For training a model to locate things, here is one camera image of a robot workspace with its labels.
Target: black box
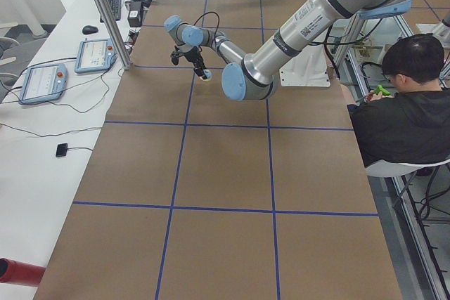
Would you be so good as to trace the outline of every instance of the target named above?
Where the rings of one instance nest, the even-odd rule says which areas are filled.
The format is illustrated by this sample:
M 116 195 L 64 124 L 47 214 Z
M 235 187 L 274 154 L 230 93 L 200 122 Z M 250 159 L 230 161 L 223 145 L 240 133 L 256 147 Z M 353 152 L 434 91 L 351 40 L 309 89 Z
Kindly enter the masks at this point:
M 143 6 L 140 1 L 129 3 L 128 23 L 130 27 L 142 26 Z

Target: black hair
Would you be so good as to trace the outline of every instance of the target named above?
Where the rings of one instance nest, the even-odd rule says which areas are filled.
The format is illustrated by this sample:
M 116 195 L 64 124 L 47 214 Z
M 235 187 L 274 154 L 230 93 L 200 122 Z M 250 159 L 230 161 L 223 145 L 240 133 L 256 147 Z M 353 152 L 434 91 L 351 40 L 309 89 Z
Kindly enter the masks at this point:
M 400 39 L 382 60 L 385 75 L 403 74 L 419 84 L 439 78 L 444 67 L 444 49 L 431 34 Z

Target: man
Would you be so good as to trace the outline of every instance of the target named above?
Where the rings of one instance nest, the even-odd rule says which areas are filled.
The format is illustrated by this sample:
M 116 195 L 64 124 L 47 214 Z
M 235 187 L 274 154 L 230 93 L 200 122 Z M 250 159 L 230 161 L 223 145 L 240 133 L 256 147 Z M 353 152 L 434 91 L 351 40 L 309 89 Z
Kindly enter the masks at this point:
M 439 80 L 443 65 L 444 49 L 428 34 L 389 49 L 382 73 L 398 93 L 372 95 L 350 112 L 366 167 L 379 159 L 427 164 L 450 155 L 450 91 Z

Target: robotic arm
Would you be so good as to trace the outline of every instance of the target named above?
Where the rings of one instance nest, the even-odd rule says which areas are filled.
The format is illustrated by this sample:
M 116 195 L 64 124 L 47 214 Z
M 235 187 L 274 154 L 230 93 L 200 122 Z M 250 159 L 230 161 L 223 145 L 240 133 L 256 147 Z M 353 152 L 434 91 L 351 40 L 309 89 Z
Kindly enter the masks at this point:
M 264 100 L 277 88 L 277 71 L 336 20 L 358 11 L 363 19 L 400 15 L 411 4 L 412 0 L 307 0 L 255 53 L 244 52 L 223 32 L 190 26 L 176 15 L 165 21 L 165 29 L 176 43 L 175 65 L 185 56 L 193 62 L 195 73 L 208 79 L 211 74 L 203 64 L 200 46 L 210 47 L 227 63 L 221 79 L 227 97 Z
M 432 33 L 442 42 L 443 45 L 450 44 L 450 11 L 447 13 L 445 18 L 436 25 Z

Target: blue joint cap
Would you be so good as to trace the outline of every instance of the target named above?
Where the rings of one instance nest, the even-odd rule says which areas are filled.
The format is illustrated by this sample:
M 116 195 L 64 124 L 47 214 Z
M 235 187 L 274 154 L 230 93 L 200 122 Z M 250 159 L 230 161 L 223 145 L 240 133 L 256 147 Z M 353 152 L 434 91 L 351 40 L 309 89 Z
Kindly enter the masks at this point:
M 172 31 L 177 25 L 181 23 L 181 18 L 177 15 L 172 15 L 164 21 L 164 28 L 166 32 Z
M 229 63 L 222 72 L 222 89 L 230 100 L 241 101 L 245 97 L 247 85 L 242 68 L 237 63 Z
M 208 80 L 212 78 L 212 73 L 210 70 L 203 70 L 203 74 L 206 76 Z
M 373 10 L 359 12 L 359 17 L 364 20 L 381 19 L 401 15 L 409 11 L 413 4 L 413 0 L 405 0 L 401 3 L 375 8 Z
M 203 32 L 196 26 L 185 27 L 181 33 L 183 41 L 191 46 L 199 46 L 203 41 Z

